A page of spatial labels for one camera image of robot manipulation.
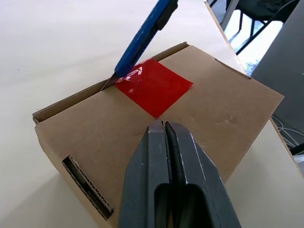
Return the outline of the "black metal frame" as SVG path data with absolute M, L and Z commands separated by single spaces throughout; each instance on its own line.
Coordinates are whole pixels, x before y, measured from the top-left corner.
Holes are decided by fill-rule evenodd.
M 300 0 L 238 0 L 235 10 L 240 11 L 239 29 L 242 29 L 243 16 L 251 19 L 249 39 L 239 48 L 240 54 L 271 22 L 285 23 Z

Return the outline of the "blue utility knife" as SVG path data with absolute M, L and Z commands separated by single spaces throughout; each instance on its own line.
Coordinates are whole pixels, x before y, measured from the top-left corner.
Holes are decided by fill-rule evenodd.
M 178 0 L 157 1 L 156 5 L 153 7 L 150 14 L 118 61 L 114 68 L 113 75 L 107 80 L 105 85 L 102 87 L 102 90 L 114 85 L 118 79 L 127 76 L 142 56 L 155 34 L 164 28 L 177 7 Z

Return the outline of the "red tape square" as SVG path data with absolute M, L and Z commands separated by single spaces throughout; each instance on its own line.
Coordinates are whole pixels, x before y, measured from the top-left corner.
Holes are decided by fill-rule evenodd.
M 136 66 L 115 86 L 154 118 L 159 118 L 193 83 L 153 58 Z

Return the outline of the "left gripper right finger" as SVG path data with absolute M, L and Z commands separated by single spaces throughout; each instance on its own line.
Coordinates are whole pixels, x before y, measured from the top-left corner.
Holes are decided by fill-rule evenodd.
M 166 122 L 174 228 L 241 228 L 219 171 L 192 133 Z

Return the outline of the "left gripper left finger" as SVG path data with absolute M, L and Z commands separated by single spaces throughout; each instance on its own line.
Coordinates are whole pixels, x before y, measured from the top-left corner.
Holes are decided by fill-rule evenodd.
M 149 125 L 125 171 L 118 228 L 168 228 L 170 178 L 163 121 Z

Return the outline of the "brown cardboard box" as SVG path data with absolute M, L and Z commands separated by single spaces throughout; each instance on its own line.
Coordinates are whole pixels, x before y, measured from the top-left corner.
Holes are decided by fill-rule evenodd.
M 193 83 L 159 118 L 105 82 L 33 114 L 43 151 L 101 227 L 118 228 L 126 167 L 154 121 L 186 127 L 224 184 L 283 99 L 187 43 L 153 59 Z

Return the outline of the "dark grey panel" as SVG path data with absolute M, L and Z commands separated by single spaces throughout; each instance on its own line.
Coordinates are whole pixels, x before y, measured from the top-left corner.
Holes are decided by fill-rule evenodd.
M 304 133 L 304 0 L 300 0 L 252 77 L 284 96 L 274 114 Z

